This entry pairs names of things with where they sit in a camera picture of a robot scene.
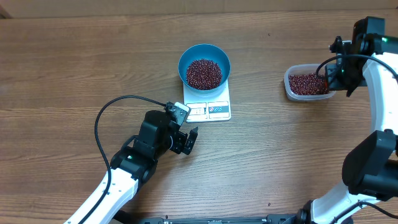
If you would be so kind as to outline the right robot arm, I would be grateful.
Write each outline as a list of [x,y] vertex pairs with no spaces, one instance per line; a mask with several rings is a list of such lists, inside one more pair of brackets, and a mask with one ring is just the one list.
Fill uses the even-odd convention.
[[385,34],[385,20],[365,17],[353,27],[351,41],[340,36],[329,46],[335,56],[317,65],[315,75],[326,89],[346,91],[360,86],[369,92],[370,135],[346,157],[341,182],[324,196],[308,201],[285,223],[352,223],[352,216],[397,196],[397,38]]

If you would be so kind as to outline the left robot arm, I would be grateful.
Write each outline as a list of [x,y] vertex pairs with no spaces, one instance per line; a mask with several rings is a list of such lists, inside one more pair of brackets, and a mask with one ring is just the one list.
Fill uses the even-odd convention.
[[110,170],[67,223],[109,223],[125,203],[154,175],[168,150],[190,154],[198,129],[180,131],[190,108],[178,103],[165,111],[148,111],[139,134],[128,139],[111,159]]

